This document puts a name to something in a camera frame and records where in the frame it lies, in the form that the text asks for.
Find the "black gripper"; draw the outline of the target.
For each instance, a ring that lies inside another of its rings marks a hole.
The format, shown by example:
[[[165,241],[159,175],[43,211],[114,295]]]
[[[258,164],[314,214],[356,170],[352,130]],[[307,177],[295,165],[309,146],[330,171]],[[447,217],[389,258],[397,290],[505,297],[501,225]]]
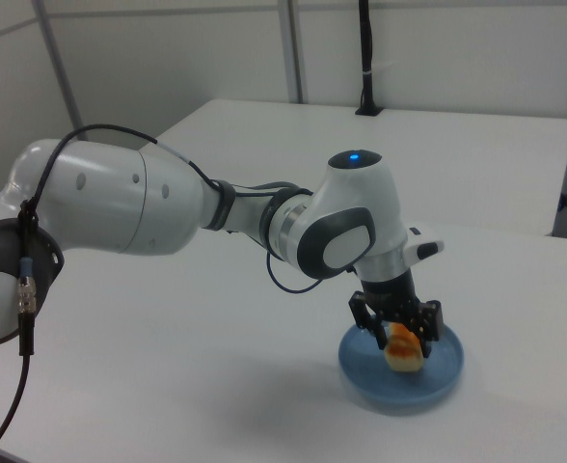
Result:
[[[361,280],[361,284],[363,292],[355,291],[348,301],[356,326],[367,330],[378,348],[384,350],[389,341],[383,320],[400,322],[411,317],[411,332],[418,338],[422,356],[427,359],[432,343],[441,338],[445,327],[442,303],[419,301],[411,270],[388,281]]]

